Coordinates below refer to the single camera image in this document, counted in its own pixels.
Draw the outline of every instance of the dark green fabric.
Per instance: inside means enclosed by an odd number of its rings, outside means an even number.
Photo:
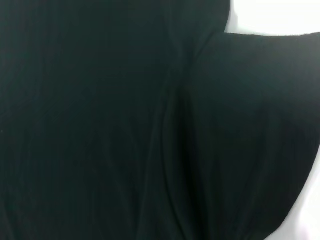
[[[229,7],[0,2],[0,239],[279,227],[319,147],[320,35],[223,33]]]

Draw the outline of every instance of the white background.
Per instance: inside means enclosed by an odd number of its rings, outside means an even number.
[[[320,0],[232,0],[226,32],[264,36],[320,33]],[[267,240],[320,240],[320,153],[290,214]]]

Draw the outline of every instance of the garment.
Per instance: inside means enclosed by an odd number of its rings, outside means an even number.
[[[279,227],[319,147],[320,35],[223,33],[229,6],[1,1],[0,239]]]

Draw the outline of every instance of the cloth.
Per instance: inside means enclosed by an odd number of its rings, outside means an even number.
[[[0,239],[279,227],[319,147],[320,35],[223,33],[229,5],[1,1]]]

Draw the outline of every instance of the black fabric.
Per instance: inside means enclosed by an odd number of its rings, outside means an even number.
[[[280,226],[319,147],[320,35],[223,33],[229,6],[0,2],[0,239]]]

